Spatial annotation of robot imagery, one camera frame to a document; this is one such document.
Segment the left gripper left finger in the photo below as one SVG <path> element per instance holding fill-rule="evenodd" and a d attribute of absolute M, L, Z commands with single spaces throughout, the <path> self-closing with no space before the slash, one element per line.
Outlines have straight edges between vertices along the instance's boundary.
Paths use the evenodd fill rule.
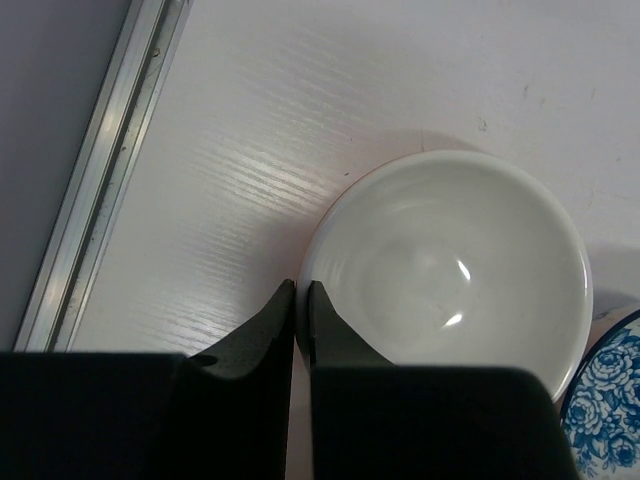
<path fill-rule="evenodd" d="M 5 479 L 281 479 L 294 284 L 193 356 L 1 358 Z"/>

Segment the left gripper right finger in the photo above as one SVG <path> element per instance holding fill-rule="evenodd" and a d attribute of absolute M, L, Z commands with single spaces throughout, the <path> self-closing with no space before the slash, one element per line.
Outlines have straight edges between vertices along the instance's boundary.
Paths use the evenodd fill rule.
<path fill-rule="evenodd" d="M 574 479 L 559 418 L 532 374 L 395 366 L 307 294 L 313 473 L 318 479 Z"/>

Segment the orange bowl white inside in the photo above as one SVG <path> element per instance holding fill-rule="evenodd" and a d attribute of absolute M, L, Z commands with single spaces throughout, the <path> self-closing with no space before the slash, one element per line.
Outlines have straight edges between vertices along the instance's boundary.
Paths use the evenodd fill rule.
<path fill-rule="evenodd" d="M 395 365 L 515 367 L 552 398 L 577 371 L 593 311 L 586 248 L 560 202 L 472 151 L 412 154 L 353 183 L 311 237 L 300 301 L 315 281 Z"/>

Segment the blue floral bowl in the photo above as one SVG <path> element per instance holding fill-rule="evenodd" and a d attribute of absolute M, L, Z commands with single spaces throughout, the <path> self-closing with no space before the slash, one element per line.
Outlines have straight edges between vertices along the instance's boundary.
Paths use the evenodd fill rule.
<path fill-rule="evenodd" d="M 639 477 L 638 308 L 612 310 L 593 322 L 560 417 L 583 479 Z"/>

